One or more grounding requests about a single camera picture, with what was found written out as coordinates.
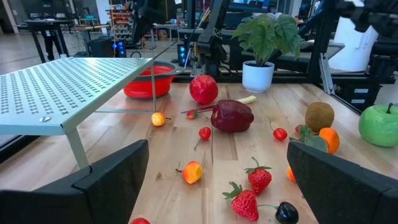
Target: orange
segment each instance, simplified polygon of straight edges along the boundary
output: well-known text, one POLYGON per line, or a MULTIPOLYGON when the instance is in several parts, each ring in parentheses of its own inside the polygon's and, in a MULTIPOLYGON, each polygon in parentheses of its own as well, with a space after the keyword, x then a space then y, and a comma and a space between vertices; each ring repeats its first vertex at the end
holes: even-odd
POLYGON ((166 116, 162 112, 156 112, 150 117, 154 126, 162 126, 166 123, 166 116))
POLYGON ((322 128, 319 132, 319 136, 322 137, 328 144, 327 153, 333 154, 338 150, 340 146, 340 139, 336 130, 333 128, 322 128))
POLYGON ((294 178, 292 168, 290 166, 287 168, 287 178, 289 178, 289 180, 291 180, 292 182, 296 183, 296 178, 294 178))

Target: white flower pot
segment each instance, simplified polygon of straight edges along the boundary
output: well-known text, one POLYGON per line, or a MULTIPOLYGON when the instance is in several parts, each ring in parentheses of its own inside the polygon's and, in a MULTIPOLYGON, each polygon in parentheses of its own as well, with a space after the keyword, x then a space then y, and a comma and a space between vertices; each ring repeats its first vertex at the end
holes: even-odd
POLYGON ((243 62, 243 87, 253 93, 266 91, 271 86, 275 65, 270 62, 266 62, 268 67, 254 67, 249 64, 256 64, 256 61, 243 62))

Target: perforated metal shelf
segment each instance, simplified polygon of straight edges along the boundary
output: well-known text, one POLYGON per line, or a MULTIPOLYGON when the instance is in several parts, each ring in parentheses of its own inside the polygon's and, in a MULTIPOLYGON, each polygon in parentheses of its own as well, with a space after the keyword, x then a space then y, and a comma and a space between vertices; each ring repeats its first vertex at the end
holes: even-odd
POLYGON ((0 75, 0 134, 65 134, 152 64, 151 58, 65 58, 0 75))

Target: kiwi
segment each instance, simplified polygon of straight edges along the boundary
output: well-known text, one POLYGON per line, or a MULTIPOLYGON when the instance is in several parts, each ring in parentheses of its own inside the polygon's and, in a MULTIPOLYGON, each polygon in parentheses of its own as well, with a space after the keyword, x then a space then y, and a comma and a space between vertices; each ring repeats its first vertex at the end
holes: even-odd
POLYGON ((316 133, 322 128, 330 128, 334 119, 335 112, 333 108, 323 102, 310 104, 305 113, 305 124, 316 133))

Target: green apple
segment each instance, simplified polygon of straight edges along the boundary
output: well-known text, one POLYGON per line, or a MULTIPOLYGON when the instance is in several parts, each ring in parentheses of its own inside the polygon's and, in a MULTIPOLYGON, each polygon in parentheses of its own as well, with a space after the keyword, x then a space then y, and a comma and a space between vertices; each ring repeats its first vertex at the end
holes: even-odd
POLYGON ((374 105, 359 119, 359 133, 366 141, 382 147, 398 145, 398 107, 374 105))

